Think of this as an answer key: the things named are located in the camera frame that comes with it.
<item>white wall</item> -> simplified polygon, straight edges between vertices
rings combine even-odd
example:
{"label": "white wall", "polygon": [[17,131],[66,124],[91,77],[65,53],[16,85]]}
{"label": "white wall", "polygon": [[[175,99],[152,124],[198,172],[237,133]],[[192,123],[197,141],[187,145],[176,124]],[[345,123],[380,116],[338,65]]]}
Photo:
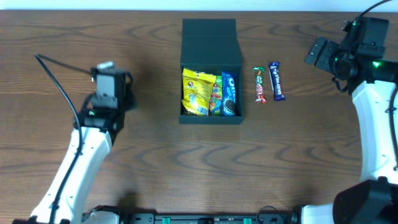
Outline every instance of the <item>white wall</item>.
{"label": "white wall", "polygon": [[[0,0],[0,9],[184,11],[364,11],[379,0]],[[398,12],[398,1],[374,12]]]}

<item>box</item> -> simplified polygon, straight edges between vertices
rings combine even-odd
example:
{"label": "box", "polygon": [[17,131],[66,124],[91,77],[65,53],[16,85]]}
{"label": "box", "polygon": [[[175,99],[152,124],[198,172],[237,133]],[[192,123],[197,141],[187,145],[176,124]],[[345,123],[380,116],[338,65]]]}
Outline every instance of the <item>box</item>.
{"label": "box", "polygon": [[181,48],[182,70],[221,75],[222,71],[236,74],[236,116],[189,116],[180,102],[180,124],[239,124],[243,120],[242,57],[236,38],[235,19],[184,19]]}

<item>blue candy bar wrapper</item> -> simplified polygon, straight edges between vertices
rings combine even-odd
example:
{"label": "blue candy bar wrapper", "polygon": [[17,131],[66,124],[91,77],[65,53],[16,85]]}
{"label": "blue candy bar wrapper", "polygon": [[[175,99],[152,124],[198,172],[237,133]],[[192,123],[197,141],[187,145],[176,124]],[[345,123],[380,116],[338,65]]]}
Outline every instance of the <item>blue candy bar wrapper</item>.
{"label": "blue candy bar wrapper", "polygon": [[285,100],[284,90],[282,88],[282,84],[280,83],[279,65],[279,62],[271,62],[268,65],[269,78],[271,79],[275,101]]}
{"label": "blue candy bar wrapper", "polygon": [[223,114],[224,116],[235,116],[236,111],[236,75],[230,72],[221,72],[223,81]]}

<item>wooden table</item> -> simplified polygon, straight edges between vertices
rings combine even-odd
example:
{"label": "wooden table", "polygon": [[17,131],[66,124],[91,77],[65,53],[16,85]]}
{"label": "wooden table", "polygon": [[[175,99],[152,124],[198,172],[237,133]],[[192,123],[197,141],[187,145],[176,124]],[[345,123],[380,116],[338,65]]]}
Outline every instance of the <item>wooden table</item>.
{"label": "wooden table", "polygon": [[[34,52],[89,69],[114,60],[133,74],[138,107],[96,176],[85,208],[257,212],[328,203],[358,183],[361,141],[351,97],[303,62],[315,37],[339,42],[357,13],[1,11],[0,222],[28,218],[65,155],[72,113]],[[397,60],[397,14],[386,58]],[[179,125],[183,18],[236,18],[244,116],[239,126]],[[254,103],[253,66],[278,60],[286,101]],[[77,108],[90,77],[47,63]]]}

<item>snack package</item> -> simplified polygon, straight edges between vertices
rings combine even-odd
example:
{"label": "snack package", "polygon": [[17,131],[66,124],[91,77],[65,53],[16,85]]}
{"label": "snack package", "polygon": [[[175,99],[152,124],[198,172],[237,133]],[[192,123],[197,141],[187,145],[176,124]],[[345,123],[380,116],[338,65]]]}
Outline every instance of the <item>snack package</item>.
{"label": "snack package", "polygon": [[266,96],[264,95],[264,89],[262,84],[264,81],[265,67],[254,67],[254,75],[256,76],[256,103],[267,103]]}
{"label": "snack package", "polygon": [[223,114],[224,116],[235,116],[236,111],[236,75],[229,72],[221,72],[223,81]]}
{"label": "snack package", "polygon": [[213,91],[216,76],[204,72],[195,72],[184,68],[182,71],[183,100],[188,112],[208,116],[209,99]]}
{"label": "snack package", "polygon": [[216,77],[213,85],[213,93],[210,97],[209,114],[210,116],[220,116],[223,113],[223,81],[221,76]]}
{"label": "snack package", "polygon": [[282,88],[282,84],[280,83],[279,66],[279,62],[271,62],[268,64],[269,78],[271,79],[275,101],[285,100],[284,90]]}

